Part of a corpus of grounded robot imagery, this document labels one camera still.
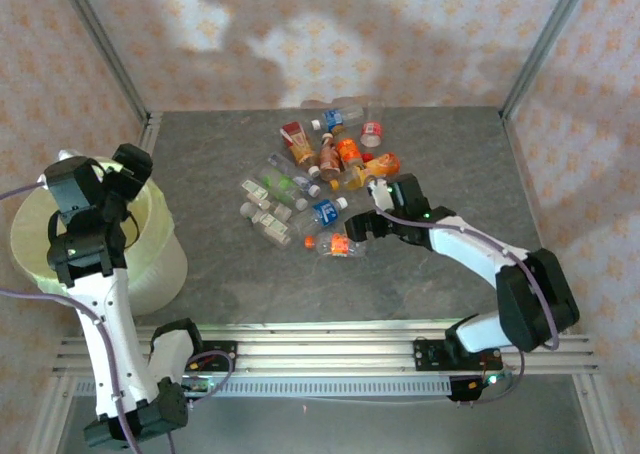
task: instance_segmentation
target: robotic arm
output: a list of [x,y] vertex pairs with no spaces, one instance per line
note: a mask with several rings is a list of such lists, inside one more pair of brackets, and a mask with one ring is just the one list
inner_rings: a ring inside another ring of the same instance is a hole
[[[112,340],[117,367],[111,365],[96,324],[78,311],[97,389],[98,420],[88,425],[91,447],[127,446],[112,392],[117,377],[132,434],[139,442],[187,424],[187,401],[180,385],[188,359],[202,351],[202,340],[189,319],[156,330],[147,364],[139,349],[129,306],[128,276],[121,228],[131,213],[127,205],[151,175],[150,156],[123,144],[113,159],[122,169],[104,171],[93,159],[75,156],[45,170],[47,188],[59,211],[49,221],[49,266],[70,297],[91,308]],[[102,170],[102,181],[96,174]],[[66,232],[58,233],[58,220]]]
[[[365,241],[367,233],[374,238],[396,235],[460,262],[496,289],[498,311],[472,316],[448,329],[446,347],[454,362],[510,345],[530,352],[578,322],[580,313],[564,273],[547,249],[529,252],[509,246],[472,228],[446,207],[432,209],[412,174],[390,182],[373,180],[368,190],[376,209],[345,223],[351,240]],[[532,284],[539,286],[542,302]]]

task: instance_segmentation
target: floral wallpaper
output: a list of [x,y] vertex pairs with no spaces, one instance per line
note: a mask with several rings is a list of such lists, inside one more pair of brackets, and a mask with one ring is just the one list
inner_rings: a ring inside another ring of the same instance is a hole
[[151,110],[500,106],[557,0],[91,0]]
[[[59,149],[111,155],[141,126],[68,0],[0,0],[0,192],[33,183]],[[0,203],[2,286],[35,292],[12,267],[22,198]],[[0,297],[0,452],[25,452],[70,309]]]
[[515,116],[539,230],[640,445],[640,0],[582,0]]

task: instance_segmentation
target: wallpaper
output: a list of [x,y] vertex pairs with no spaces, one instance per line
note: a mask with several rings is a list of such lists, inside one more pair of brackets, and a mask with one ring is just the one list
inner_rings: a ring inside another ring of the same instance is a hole
[[515,126],[546,245],[597,335],[627,452],[640,445],[640,0],[582,0]]
[[[0,192],[33,183],[60,148],[111,155],[140,125],[67,0],[0,0]],[[0,203],[3,287],[34,292],[12,267]],[[25,452],[70,309],[0,297],[0,452]]]
[[556,1],[91,0],[151,110],[500,106]]

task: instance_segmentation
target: gray floor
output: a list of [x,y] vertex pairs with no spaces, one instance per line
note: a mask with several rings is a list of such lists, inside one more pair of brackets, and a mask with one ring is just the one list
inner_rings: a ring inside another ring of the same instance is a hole
[[[301,240],[280,251],[252,232],[238,212],[237,184],[270,152],[285,152],[281,125],[313,112],[165,113],[153,177],[174,214],[189,275],[178,297],[140,324],[183,316],[198,323],[460,318],[495,306],[495,293],[473,273],[394,238],[373,242],[365,259],[321,259]],[[377,152],[395,152],[432,205],[508,243],[538,246],[495,109],[389,109],[385,129]],[[347,199],[345,217],[371,208],[364,192]]]
[[[82,428],[95,399],[73,402],[58,454],[90,450]],[[570,376],[526,377],[511,395],[473,409],[450,401],[405,405],[340,400],[212,399],[174,434],[177,454],[414,454],[592,452]],[[166,437],[142,446],[169,452]]]

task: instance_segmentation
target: plastic bin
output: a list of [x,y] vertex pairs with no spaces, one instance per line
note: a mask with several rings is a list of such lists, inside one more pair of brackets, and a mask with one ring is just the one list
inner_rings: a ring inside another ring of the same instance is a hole
[[[98,159],[103,167],[120,165]],[[11,252],[16,267],[42,292],[65,294],[47,264],[49,241],[47,223],[57,209],[48,190],[34,190],[24,201],[11,225]],[[140,226],[140,238],[125,251],[129,274],[129,300],[133,315],[149,314],[168,304],[187,277],[187,257],[174,234],[174,224],[164,195],[149,179],[129,210]],[[127,245],[136,237],[136,228],[127,220],[122,228]],[[64,227],[58,225],[58,232]]]

